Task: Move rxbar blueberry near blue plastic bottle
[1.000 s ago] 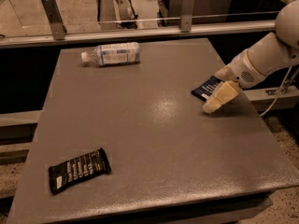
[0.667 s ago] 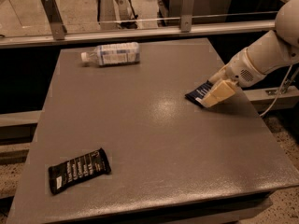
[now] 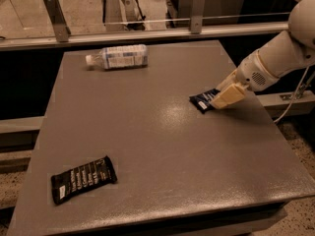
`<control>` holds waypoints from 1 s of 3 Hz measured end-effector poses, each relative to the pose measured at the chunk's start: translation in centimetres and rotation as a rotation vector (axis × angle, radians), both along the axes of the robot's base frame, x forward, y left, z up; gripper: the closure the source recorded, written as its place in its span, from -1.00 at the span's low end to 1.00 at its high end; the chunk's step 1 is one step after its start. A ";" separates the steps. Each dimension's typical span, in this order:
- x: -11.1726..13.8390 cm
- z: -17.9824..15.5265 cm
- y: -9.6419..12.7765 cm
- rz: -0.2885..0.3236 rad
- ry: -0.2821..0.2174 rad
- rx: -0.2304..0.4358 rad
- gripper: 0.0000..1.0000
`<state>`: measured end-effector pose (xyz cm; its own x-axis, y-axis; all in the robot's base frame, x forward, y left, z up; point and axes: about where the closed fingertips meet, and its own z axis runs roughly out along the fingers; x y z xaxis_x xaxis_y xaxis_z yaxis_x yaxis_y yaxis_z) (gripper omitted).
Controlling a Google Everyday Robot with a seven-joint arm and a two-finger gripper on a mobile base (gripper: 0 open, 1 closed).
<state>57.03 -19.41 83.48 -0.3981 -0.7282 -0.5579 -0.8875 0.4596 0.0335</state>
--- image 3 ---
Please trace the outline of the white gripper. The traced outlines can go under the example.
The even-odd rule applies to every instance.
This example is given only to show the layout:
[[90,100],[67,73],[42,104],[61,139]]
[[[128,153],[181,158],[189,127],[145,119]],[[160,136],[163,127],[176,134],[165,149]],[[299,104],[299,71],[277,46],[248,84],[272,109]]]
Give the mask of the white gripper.
[[216,86],[210,104],[214,109],[226,108],[245,98],[247,86],[252,91],[262,91],[274,85],[279,79],[267,70],[259,51],[256,50],[240,63],[236,71],[232,71]]

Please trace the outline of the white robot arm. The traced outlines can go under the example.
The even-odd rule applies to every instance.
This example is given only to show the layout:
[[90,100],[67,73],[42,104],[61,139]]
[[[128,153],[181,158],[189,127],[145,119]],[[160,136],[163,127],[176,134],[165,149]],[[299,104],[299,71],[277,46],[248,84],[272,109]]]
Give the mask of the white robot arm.
[[253,51],[217,87],[210,104],[222,109],[242,100],[245,91],[262,91],[284,75],[315,63],[315,0],[301,0],[283,30]]

